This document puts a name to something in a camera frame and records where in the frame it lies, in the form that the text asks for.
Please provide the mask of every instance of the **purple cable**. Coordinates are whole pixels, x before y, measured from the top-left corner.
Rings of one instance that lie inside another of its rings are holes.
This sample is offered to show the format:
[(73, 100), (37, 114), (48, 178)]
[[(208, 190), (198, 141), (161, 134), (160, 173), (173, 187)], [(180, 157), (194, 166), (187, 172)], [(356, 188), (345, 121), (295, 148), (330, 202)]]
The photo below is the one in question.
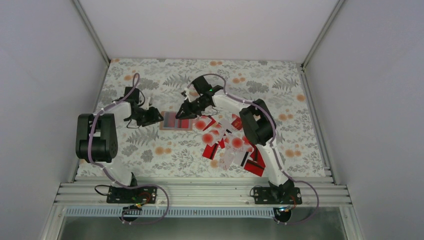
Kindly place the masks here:
[[(247, 99), (243, 99), (243, 98), (234, 96), (234, 95), (231, 95), (230, 93), (227, 93), (227, 91), (226, 91), (227, 80), (225, 80), (225, 78), (223, 76), (221, 76), (219, 74), (216, 74), (216, 73), (206, 73), (206, 74), (201, 75), (200, 77), (204, 77), (204, 76), (216, 76), (216, 77), (222, 79), (224, 81), (224, 86), (223, 86), (223, 89), (222, 90), (223, 90), (224, 94), (227, 97), (229, 97), (230, 99), (233, 99), (233, 100), (235, 100), (235, 101), (237, 101), (239, 103), (242, 103), (242, 104), (252, 105), (255, 108), (259, 109), (266, 116), (266, 118), (268, 119), (268, 121), (271, 123), (271, 127), (272, 127), (272, 139), (269, 142), (269, 145), (271, 146), (272, 152), (274, 153), (274, 157), (275, 157), (275, 160), (277, 162), (278, 169), (284, 174), (284, 176), (286, 176), (288, 179), (290, 179), (294, 183), (302, 183), (302, 184), (308, 185), (313, 190), (313, 192), (315, 193), (315, 196), (316, 196), (316, 207), (315, 207), (315, 209), (314, 209), (314, 211), (312, 212), (311, 215), (309, 215), (307, 218), (305, 218), (305, 219), (303, 219), (301, 221), (292, 222), (292, 223), (285, 222), (284, 225), (297, 225), (297, 224), (302, 224), (302, 223), (305, 223), (305, 222), (309, 221), (313, 216), (315, 216), (315, 214), (317, 214), (317, 210), (320, 207), (320, 197), (318, 196), (318, 192), (315, 189), (315, 187), (313, 187), (309, 182), (303, 181), (303, 180), (294, 180), (293, 177), (291, 177), (290, 175), (288, 175), (286, 173), (286, 171), (283, 170), (283, 167), (281, 166), (280, 161), (278, 161), (277, 151), (273, 147), (273, 142), (276, 139), (276, 132), (277, 131), (276, 131), (276, 126), (274, 125), (274, 121), (273, 121), (273, 118), (271, 117), (271, 115), (268, 114), (268, 112), (265, 111), (265, 109), (263, 109), (259, 105), (255, 104), (254, 102), (249, 101)], [(274, 217), (274, 220), (277, 222), (277, 224), (280, 224), (280, 221), (278, 221), (275, 217)]]
[(93, 122), (92, 122), (92, 127), (91, 127), (91, 130), (90, 130), (90, 135), (88, 137), (88, 161), (91, 164), (100, 167), (103, 170), (104, 174), (112, 182), (114, 182), (115, 184), (121, 186), (122, 188), (125, 188), (125, 189), (139, 189), (139, 188), (144, 188), (144, 187), (156, 187), (156, 188), (160, 189), (165, 194), (165, 197), (166, 197), (166, 210), (165, 210), (165, 213), (161, 217), (159, 217), (158, 219), (156, 219), (154, 221), (131, 223), (129, 221), (125, 221), (124, 220), (124, 214), (127, 213), (128, 210), (127, 211), (124, 211), (122, 213), (122, 216), (121, 216), (122, 223), (137, 224), (137, 225), (149, 225), (149, 224), (155, 224), (155, 223), (159, 222), (160, 220), (164, 219), (165, 216), (168, 214), (168, 211), (170, 209), (170, 198), (169, 198), (167, 192), (165, 191), (165, 189), (163, 189), (162, 187), (160, 187), (160, 186), (158, 186), (156, 184), (145, 184), (145, 185), (138, 185), (138, 186), (127, 186), (125, 184), (122, 184), (122, 183), (118, 182), (112, 175), (109, 174), (108, 170), (105, 168), (105, 166), (103, 164), (98, 163), (98, 162), (94, 162), (93, 161), (93, 158), (92, 158), (93, 135), (94, 135), (94, 132), (95, 132), (95, 129), (96, 129), (96, 123), (97, 123), (97, 120), (99, 119), (99, 116), (102, 115), (103, 113), (105, 113), (106, 111), (110, 110), (111, 108), (115, 107), (116, 105), (119, 105), (120, 103), (122, 103), (123, 101), (125, 101), (131, 95), (131, 93), (134, 91), (134, 89), (136, 89), (136, 87), (139, 84), (139, 82), (140, 82), (140, 74), (138, 72), (136, 72), (134, 74), (134, 76), (132, 77), (132, 88), (131, 88), (131, 90), (122, 99), (120, 99), (117, 102), (114, 102), (114, 103), (112, 103), (112, 104), (110, 104), (110, 105), (108, 105), (108, 106), (106, 106), (104, 108), (101, 108), (101, 110), (98, 113), (96, 113), (96, 115), (95, 115), (95, 117), (93, 119)]

